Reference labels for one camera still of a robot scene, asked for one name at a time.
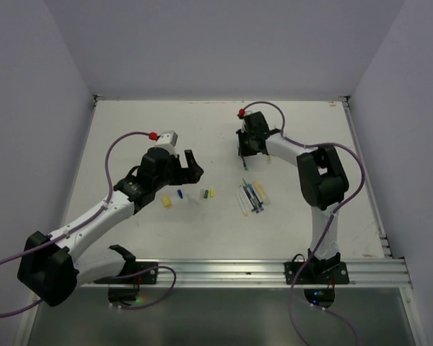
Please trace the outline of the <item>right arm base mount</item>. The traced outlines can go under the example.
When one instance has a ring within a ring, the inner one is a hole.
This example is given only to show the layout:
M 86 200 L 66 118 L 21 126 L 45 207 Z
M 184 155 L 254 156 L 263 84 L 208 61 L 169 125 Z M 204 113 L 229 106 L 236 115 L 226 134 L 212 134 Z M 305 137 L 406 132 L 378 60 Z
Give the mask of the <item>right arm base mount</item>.
M 325 309 L 335 301 L 335 287 L 349 283 L 348 269 L 339 252 L 330 259 L 310 260 L 296 281 L 299 285 L 314 285 L 316 288 L 303 290 L 304 296 L 309 303 Z

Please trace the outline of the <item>purple pen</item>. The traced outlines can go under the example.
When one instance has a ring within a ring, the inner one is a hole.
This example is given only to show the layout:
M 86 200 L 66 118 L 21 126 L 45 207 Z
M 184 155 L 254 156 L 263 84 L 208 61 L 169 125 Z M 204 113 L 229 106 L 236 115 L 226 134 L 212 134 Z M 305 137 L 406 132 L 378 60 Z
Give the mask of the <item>purple pen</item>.
M 258 213 L 258 212 L 259 212 L 258 204 L 257 204 L 257 202 L 254 200 L 254 197 L 252 196 L 252 194 L 250 193 L 249 188 L 248 188 L 247 186 L 244 186 L 243 188 L 244 188 L 245 193 L 246 193 L 246 195 L 247 195 L 247 197 L 248 197 L 248 199 L 249 199 L 249 201 L 250 201 L 250 203 L 251 203 L 251 205 L 252 205 L 252 207 L 253 207 L 253 210 L 254 210 L 256 213 Z

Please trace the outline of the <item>aluminium rail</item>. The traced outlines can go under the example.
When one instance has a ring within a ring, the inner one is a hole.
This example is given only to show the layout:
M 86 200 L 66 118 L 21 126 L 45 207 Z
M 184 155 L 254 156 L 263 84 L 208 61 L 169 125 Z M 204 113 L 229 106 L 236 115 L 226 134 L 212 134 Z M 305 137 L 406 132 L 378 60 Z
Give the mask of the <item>aluminium rail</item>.
M 148 269 L 143 284 L 165 287 L 177 274 L 180 288 L 288 288 L 302 264 L 282 259 L 137 259 L 135 270 Z M 346 259 L 342 265 L 312 278 L 303 270 L 297 288 L 410 288 L 402 259 Z

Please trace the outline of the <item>dark green clear highlighter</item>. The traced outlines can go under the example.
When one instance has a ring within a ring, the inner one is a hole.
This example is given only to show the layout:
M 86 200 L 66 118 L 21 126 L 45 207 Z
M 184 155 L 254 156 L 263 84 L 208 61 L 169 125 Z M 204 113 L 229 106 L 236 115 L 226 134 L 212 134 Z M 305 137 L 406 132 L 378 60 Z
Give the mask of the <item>dark green clear highlighter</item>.
M 245 171 L 248 171 L 248 166 L 247 166 L 247 164 L 246 164 L 245 157 L 244 157 L 244 156 L 241 156 L 241 159 L 242 159 L 242 164 L 243 164 L 244 170 L 245 170 Z

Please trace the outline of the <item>yellow pen cap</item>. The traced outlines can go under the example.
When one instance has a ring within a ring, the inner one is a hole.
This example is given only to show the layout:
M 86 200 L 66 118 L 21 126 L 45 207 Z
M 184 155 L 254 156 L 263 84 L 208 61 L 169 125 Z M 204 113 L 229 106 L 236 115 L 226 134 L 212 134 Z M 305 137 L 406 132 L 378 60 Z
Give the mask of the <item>yellow pen cap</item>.
M 169 196 L 162 196 L 162 204 L 165 208 L 171 208 L 172 207 L 172 201 Z

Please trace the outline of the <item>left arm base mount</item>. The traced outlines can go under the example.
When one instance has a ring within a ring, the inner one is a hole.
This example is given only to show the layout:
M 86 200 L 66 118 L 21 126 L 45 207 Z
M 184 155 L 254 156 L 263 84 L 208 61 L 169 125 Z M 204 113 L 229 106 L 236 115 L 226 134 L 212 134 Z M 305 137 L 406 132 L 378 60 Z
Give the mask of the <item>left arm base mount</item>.
M 115 307 L 133 306 L 143 285 L 157 283 L 157 262 L 138 262 L 130 251 L 118 244 L 109 246 L 107 255 L 113 255 L 113 259 L 108 261 L 109 267 L 102 267 L 102 274 L 94 283 L 125 286 L 108 289 L 108 301 Z

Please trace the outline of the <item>green capped white marker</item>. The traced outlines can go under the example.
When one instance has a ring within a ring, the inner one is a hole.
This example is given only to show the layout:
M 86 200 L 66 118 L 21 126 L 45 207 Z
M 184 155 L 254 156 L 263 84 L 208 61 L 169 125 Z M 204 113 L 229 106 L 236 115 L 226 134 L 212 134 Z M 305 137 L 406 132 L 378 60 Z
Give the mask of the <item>green capped white marker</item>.
M 247 196 L 245 189 L 242 185 L 240 185 L 240 192 L 242 195 L 242 200 L 245 204 L 245 207 L 247 208 L 247 211 L 253 212 L 254 211 L 254 207 L 250 201 L 250 198 Z

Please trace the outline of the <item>blue pen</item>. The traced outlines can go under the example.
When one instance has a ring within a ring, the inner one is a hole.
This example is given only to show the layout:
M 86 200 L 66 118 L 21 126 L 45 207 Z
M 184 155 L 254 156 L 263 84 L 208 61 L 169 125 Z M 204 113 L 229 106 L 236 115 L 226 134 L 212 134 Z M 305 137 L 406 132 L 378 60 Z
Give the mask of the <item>blue pen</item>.
M 255 200 L 255 201 L 257 202 L 257 204 L 258 204 L 258 208 L 259 208 L 259 210 L 260 210 L 260 211 L 263 211 L 263 210 L 264 210 L 264 208 L 263 208 L 263 202 L 262 202 L 262 200 L 258 197 L 258 194 L 257 194 L 257 192 L 255 191 L 255 188 L 253 187 L 252 184 L 249 184 L 248 187 L 250 188 L 250 191 L 251 191 L 251 193 L 252 193 L 252 195 L 253 195 L 253 197 L 254 197 L 254 200 Z

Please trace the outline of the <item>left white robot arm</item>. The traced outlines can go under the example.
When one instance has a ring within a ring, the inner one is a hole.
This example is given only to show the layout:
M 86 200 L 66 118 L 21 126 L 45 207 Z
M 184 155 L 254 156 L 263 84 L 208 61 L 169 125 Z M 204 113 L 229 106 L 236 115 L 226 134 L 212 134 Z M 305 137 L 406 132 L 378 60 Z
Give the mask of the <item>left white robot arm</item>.
M 92 209 L 70 224 L 49 234 L 31 234 L 24 247 L 18 280 L 49 306 L 63 303 L 85 283 L 113 278 L 131 281 L 136 273 L 135 256 L 120 245 L 109 246 L 99 257 L 85 252 L 119 223 L 135 216 L 166 186 L 196 184 L 204 171 L 193 152 L 184 152 L 186 165 L 169 146 L 153 146 Z

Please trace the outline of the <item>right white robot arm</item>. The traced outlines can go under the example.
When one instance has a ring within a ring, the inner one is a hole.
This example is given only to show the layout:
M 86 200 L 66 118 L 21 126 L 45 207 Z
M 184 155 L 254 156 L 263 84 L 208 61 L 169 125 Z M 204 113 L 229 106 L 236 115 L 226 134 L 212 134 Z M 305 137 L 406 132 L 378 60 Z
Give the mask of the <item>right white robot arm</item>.
M 298 170 L 299 187 L 311 207 L 312 241 L 308 277 L 325 282 L 333 274 L 331 261 L 338 262 L 338 221 L 330 221 L 334 209 L 344 201 L 349 181 L 336 149 L 329 144 L 308 146 L 288 139 L 279 129 L 270 129 L 262 112 L 237 114 L 242 127 L 237 131 L 238 155 L 264 154 L 292 164 Z

